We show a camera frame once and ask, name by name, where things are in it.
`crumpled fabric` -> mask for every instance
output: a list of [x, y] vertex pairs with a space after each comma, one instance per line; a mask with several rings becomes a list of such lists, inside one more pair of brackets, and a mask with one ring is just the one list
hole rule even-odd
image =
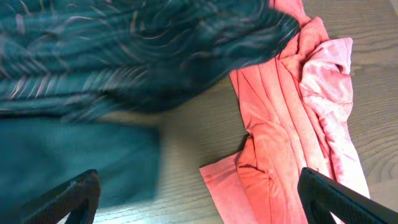
[[266, 0], [5, 0], [0, 114], [168, 110], [275, 57], [298, 31]]
[[[302, 29], [276, 58], [231, 72], [249, 137], [239, 154], [200, 169], [225, 223], [306, 223], [297, 192], [303, 167], [369, 197], [346, 125], [352, 39], [330, 40], [300, 0], [272, 3], [291, 12]], [[239, 184], [234, 191], [220, 187]], [[231, 208], [234, 199], [240, 207]], [[251, 212], [229, 212], [248, 210], [247, 204]]]

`pink cloth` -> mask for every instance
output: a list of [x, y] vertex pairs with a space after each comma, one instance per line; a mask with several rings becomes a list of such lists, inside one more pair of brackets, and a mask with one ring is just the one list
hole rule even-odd
[[352, 40], [329, 40], [300, 0], [271, 5], [296, 17], [302, 30], [278, 57], [231, 72], [250, 136], [240, 155], [200, 169], [227, 224], [306, 223], [297, 183], [307, 166], [369, 197], [346, 124]]

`teal scarf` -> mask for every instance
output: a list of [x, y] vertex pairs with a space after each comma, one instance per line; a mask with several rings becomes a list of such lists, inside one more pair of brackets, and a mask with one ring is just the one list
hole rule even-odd
[[0, 116], [171, 109], [298, 30], [266, 0], [3, 0]]

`teal cloth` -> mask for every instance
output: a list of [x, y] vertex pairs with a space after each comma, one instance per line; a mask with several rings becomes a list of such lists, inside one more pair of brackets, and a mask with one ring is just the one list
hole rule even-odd
[[98, 171], [99, 207], [150, 200], [159, 180], [157, 130], [57, 119], [0, 120], [0, 214], [88, 169]]
[[268, 0], [3, 0], [0, 115], [168, 110], [298, 31]]

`teal patterned fabric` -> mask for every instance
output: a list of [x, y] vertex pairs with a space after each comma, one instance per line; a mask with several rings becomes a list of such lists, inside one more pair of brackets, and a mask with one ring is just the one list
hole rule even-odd
[[266, 0], [2, 0], [0, 116], [171, 109], [298, 30]]

